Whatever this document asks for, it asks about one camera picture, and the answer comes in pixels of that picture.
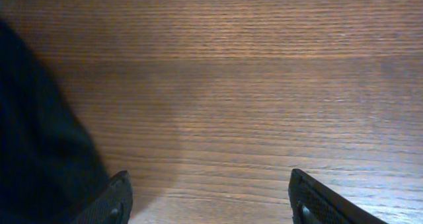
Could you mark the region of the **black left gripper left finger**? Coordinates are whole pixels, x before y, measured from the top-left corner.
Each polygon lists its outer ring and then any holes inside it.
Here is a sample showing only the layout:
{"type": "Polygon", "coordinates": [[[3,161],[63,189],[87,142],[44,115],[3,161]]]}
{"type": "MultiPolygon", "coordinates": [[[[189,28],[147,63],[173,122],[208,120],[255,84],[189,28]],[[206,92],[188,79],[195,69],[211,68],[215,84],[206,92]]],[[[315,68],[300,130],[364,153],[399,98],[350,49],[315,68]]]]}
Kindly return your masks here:
{"type": "Polygon", "coordinates": [[[122,170],[87,203],[71,224],[128,224],[132,206],[130,175],[122,170]]]}

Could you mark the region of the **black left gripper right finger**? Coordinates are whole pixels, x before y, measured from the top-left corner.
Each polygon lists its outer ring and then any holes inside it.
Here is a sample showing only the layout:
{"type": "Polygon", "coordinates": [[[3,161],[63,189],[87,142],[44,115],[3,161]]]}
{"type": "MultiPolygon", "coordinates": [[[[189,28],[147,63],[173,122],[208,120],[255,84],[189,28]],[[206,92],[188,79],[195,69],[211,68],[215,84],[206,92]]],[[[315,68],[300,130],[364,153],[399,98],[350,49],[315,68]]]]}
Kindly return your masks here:
{"type": "Polygon", "coordinates": [[[298,168],[288,193],[294,224],[387,224],[298,168]]]}

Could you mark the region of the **black pants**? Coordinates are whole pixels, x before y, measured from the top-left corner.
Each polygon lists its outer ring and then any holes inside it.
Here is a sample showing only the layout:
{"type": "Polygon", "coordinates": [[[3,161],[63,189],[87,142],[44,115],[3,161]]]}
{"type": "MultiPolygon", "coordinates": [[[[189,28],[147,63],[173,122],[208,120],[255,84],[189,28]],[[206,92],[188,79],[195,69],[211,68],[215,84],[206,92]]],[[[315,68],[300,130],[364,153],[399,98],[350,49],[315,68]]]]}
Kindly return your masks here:
{"type": "Polygon", "coordinates": [[[87,198],[108,173],[50,72],[1,24],[1,222],[39,223],[87,198]]]}

